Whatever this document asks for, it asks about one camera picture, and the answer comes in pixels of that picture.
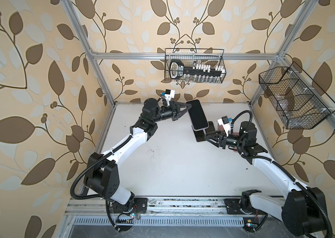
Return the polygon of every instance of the wire basket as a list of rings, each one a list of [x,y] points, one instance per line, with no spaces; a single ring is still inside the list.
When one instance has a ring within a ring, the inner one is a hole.
[[[311,86],[299,76],[301,72]],[[335,112],[335,101],[295,62],[260,73],[259,84],[286,129],[313,129]]]
[[[223,53],[222,49],[166,48],[165,81],[222,83],[227,73]]]

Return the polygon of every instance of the smartphone screen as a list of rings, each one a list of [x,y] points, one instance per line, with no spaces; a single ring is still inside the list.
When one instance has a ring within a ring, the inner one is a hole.
[[[196,99],[187,103],[192,105],[192,107],[189,109],[189,115],[193,130],[199,131],[208,128],[209,123],[207,122],[206,116],[203,112],[201,102]]]

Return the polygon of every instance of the white tabletop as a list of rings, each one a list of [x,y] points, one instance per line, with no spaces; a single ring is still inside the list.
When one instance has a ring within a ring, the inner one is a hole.
[[[110,149],[127,134],[142,112],[142,104],[120,104],[104,143]],[[234,118],[249,110],[247,104],[202,104],[208,121],[223,116]],[[248,121],[246,113],[235,122]],[[197,142],[189,114],[178,121],[157,122],[155,134],[120,166],[120,184],[136,196],[240,196],[258,189],[268,195],[281,195],[268,178],[232,150],[217,148],[207,141]],[[257,143],[266,148],[258,130]]]

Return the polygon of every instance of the wallpaper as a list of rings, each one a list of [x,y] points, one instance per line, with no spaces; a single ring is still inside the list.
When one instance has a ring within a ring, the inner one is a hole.
[[[175,90],[175,101],[248,102],[258,86],[258,74],[268,69],[266,60],[225,60],[223,83],[165,80],[164,63],[156,60],[100,60],[111,93],[118,102],[144,102]]]
[[[56,234],[103,129],[109,105],[75,36],[56,1],[0,1],[0,237]]]
[[[275,53],[301,0],[72,0],[93,51]]]
[[[335,100],[335,1],[319,1],[297,37],[287,57]],[[312,130],[286,130],[265,96],[254,106],[261,129],[278,163],[325,194],[335,237],[335,131],[326,120]]]

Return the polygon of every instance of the black rack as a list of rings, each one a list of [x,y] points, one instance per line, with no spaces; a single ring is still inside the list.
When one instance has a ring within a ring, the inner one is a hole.
[[[303,82],[300,73],[305,73],[311,86]],[[286,129],[313,129],[335,112],[335,101],[296,62],[260,73],[259,84]]]
[[[227,74],[223,53],[222,49],[166,48],[165,81],[222,83]]]

